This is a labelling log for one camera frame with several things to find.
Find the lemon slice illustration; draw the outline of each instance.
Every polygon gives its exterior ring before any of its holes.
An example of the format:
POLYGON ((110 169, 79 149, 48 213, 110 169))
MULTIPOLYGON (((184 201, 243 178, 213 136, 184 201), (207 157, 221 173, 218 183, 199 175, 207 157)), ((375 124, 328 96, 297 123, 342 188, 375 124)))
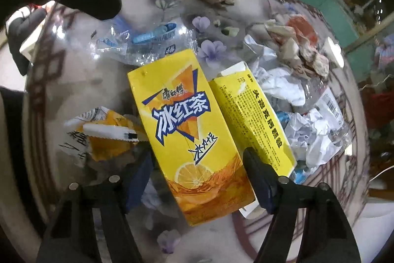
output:
POLYGON ((195 165, 193 162, 189 162, 178 168, 175 182, 186 188, 196 188, 208 180, 211 175, 212 171, 204 165, 195 165))

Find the plastic wrapper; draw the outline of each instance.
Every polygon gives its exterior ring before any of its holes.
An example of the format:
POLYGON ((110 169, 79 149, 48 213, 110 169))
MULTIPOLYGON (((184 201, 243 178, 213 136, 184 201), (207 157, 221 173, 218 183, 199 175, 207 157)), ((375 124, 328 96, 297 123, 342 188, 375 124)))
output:
POLYGON ((327 120, 330 129, 339 130, 343 126, 344 118, 342 112, 328 86, 316 102, 316 108, 327 120))
POLYGON ((311 45, 316 48, 318 35, 304 15, 290 15, 290 19, 287 21, 287 26, 294 28, 300 44, 303 42, 304 38, 307 38, 311 42, 311 45))
POLYGON ((180 18, 151 27, 145 33, 109 21, 106 35, 94 35, 89 50, 124 64, 143 66, 185 49, 197 51, 196 35, 180 18))
POLYGON ((108 160, 147 141, 142 127, 103 106, 66 121, 64 129, 68 140, 59 146, 80 167, 88 156, 95 161, 108 160))

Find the flattened yellow carton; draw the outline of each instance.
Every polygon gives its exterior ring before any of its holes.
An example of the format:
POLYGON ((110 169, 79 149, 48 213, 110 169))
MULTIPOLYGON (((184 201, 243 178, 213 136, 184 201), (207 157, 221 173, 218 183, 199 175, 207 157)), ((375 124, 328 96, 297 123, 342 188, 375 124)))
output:
POLYGON ((283 128, 245 62, 209 82, 237 146, 252 146, 276 173, 289 176, 296 166, 283 128))
POLYGON ((191 225, 254 200, 241 158, 200 65, 185 50, 128 74, 145 131, 191 225))

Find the purple flower print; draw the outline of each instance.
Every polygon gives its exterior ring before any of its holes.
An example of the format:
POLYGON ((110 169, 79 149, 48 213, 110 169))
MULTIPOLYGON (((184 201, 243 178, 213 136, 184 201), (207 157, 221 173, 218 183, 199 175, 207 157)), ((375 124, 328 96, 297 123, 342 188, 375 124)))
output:
POLYGON ((174 253, 175 247, 181 241, 181 235, 175 229, 171 231, 164 231, 157 237, 157 243, 162 249, 163 253, 172 254, 174 253))
POLYGON ((208 26, 211 24, 211 21, 209 20, 208 17, 201 17, 201 16, 197 16, 192 20, 192 24, 195 28, 197 28, 197 31, 199 33, 203 33, 204 31, 206 31, 206 29, 208 28, 208 26))
POLYGON ((296 8, 288 2, 284 2, 283 6, 289 11, 289 14, 299 14, 298 10, 296 10, 296 8))
POLYGON ((226 48, 220 40, 211 42, 206 39, 201 43, 197 56, 204 59, 210 68, 219 69, 220 61, 227 57, 225 54, 226 48))

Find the round table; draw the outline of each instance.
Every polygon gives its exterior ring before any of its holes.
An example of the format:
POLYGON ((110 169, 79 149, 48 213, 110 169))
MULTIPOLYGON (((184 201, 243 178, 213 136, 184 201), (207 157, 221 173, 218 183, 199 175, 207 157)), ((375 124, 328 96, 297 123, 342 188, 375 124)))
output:
MULTIPOLYGON (((203 0, 122 0, 121 15, 132 29, 146 31, 163 21, 181 17, 194 28, 196 16, 211 21, 205 37, 222 41, 227 48, 242 48, 250 33, 259 42, 253 26, 275 15, 298 12, 307 17, 318 33, 322 46, 326 37, 335 39, 323 16, 298 0, 236 0, 233 6, 212 6, 203 0), (220 20, 220 28, 212 22, 220 20), (235 37, 221 32, 239 28, 235 37)), ((120 114, 135 114, 127 72, 134 67, 110 58, 92 55, 91 35, 106 32, 107 25, 87 14, 55 4, 35 49, 33 67, 27 78, 24 104, 24 149, 32 192, 44 221, 54 209, 62 191, 71 182, 89 183, 94 171, 75 166, 60 150, 65 135, 63 123, 83 112, 105 106, 120 114)), ((202 64, 209 80, 216 72, 202 64)), ((338 197, 351 225, 365 204, 368 181, 368 136, 359 91, 345 61, 343 69, 333 69, 329 85, 337 98, 353 135, 351 152, 342 153, 321 166, 306 184, 325 181, 338 197)), ((159 171, 151 176, 163 201, 159 209, 143 204, 127 215, 131 231, 146 262, 251 262, 267 232, 271 216, 262 213, 247 220, 237 211, 232 215, 197 227, 189 227, 178 210, 159 171), (182 235, 173 254, 161 252, 156 239, 164 230, 177 229, 182 235)), ((304 210, 299 210, 294 241, 288 259, 297 256, 303 229, 304 210)))

